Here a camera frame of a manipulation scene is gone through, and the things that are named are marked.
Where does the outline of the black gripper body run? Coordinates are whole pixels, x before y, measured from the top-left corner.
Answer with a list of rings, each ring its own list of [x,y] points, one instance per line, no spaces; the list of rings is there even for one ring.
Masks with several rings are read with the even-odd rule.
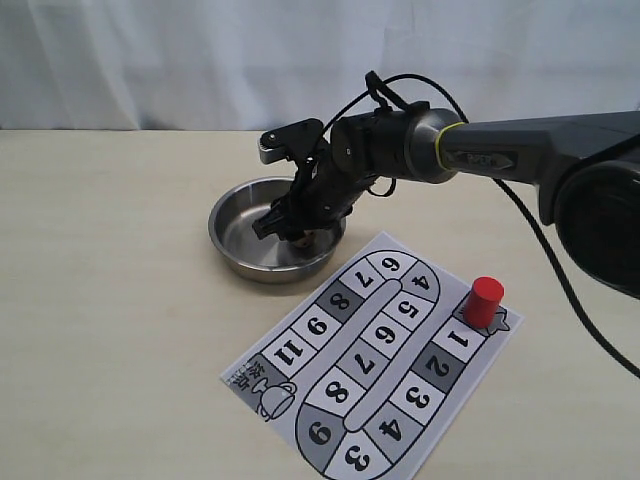
[[[285,217],[285,226],[330,229],[348,216],[354,203],[373,185],[373,175],[338,165],[328,143],[314,156],[315,166],[298,170],[289,191],[273,201],[270,211]]]

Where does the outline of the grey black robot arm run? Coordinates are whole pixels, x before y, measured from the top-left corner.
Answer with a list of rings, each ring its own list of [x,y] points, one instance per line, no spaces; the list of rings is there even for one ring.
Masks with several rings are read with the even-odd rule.
[[[469,123],[417,102],[325,127],[316,119],[265,133],[261,159],[293,161],[288,191],[253,223],[259,238],[295,242],[348,216],[376,180],[441,184],[457,174],[527,184],[587,275],[639,294],[639,115],[635,111]]]

